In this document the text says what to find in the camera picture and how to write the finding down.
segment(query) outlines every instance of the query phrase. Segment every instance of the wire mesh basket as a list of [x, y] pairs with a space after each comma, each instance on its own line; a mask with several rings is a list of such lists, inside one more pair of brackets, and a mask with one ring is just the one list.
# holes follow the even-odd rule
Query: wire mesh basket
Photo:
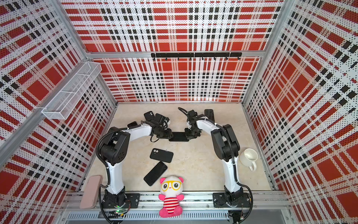
[[49, 119], [67, 119], [85, 91], [101, 71], [100, 63], [84, 63], [61, 91], [47, 104], [42, 113]]

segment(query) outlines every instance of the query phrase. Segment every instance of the white mug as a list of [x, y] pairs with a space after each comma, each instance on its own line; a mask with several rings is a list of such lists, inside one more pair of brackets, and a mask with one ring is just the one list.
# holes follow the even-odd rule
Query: white mug
[[256, 170], [256, 163], [255, 161], [258, 159], [258, 155], [257, 152], [253, 149], [245, 149], [244, 152], [241, 153], [240, 155], [240, 162], [244, 165], [244, 166], [248, 166], [250, 168], [251, 171], [255, 171]]

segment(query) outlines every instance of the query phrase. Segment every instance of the panda plush toy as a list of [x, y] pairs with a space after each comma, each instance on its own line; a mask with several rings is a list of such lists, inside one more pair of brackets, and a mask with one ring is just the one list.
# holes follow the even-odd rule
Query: panda plush toy
[[160, 195], [159, 199], [164, 201], [163, 208], [159, 211], [162, 218], [178, 216], [183, 213], [183, 208], [179, 205], [179, 201], [184, 199], [183, 178], [170, 176], [160, 179]]

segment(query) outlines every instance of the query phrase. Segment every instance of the beige tabletop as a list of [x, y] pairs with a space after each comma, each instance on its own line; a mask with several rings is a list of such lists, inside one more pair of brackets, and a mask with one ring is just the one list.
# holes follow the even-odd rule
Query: beige tabletop
[[[194, 110], [198, 114], [203, 114], [204, 109], [213, 109], [215, 122], [220, 125], [230, 124], [232, 126], [241, 147], [239, 154], [247, 148], [257, 151], [241, 104], [119, 104], [111, 127], [127, 127], [127, 124], [133, 121], [140, 123], [141, 120], [144, 120], [145, 112], [153, 111], [154, 114], [159, 113], [169, 117], [169, 128], [172, 131], [183, 132], [187, 127], [187, 118], [178, 110], [178, 107], [187, 111]], [[143, 180], [144, 176], [158, 163], [157, 160], [149, 158], [153, 148], [174, 153], [172, 162], [165, 163], [168, 170], [163, 177], [170, 175], [183, 177], [185, 191], [224, 190], [225, 177], [222, 163], [215, 155], [211, 136], [202, 132], [200, 137], [189, 142], [170, 142], [167, 139], [160, 139], [152, 143], [150, 136], [130, 142], [122, 171], [126, 191], [160, 190], [159, 181], [150, 187]], [[239, 162], [240, 182], [248, 185], [251, 190], [270, 190], [260, 158], [256, 164], [257, 170], [251, 172], [248, 167]], [[95, 158], [87, 177], [92, 175], [102, 175], [103, 184], [107, 181], [105, 167], [97, 158]]]

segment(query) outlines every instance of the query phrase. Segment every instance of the plaid pattern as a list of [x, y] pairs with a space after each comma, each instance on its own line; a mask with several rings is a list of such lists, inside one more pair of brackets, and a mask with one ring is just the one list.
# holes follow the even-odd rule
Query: plaid pattern
[[263, 50], [283, 0], [61, 0], [89, 52]]
[[42, 120], [0, 169], [0, 222], [52, 223], [75, 191], [113, 106], [95, 80], [67, 120]]
[[300, 223], [358, 222], [357, 7], [296, 0], [248, 101]]
[[48, 1], [0, 6], [0, 145], [82, 60]]
[[96, 59], [117, 101], [241, 101], [259, 58]]

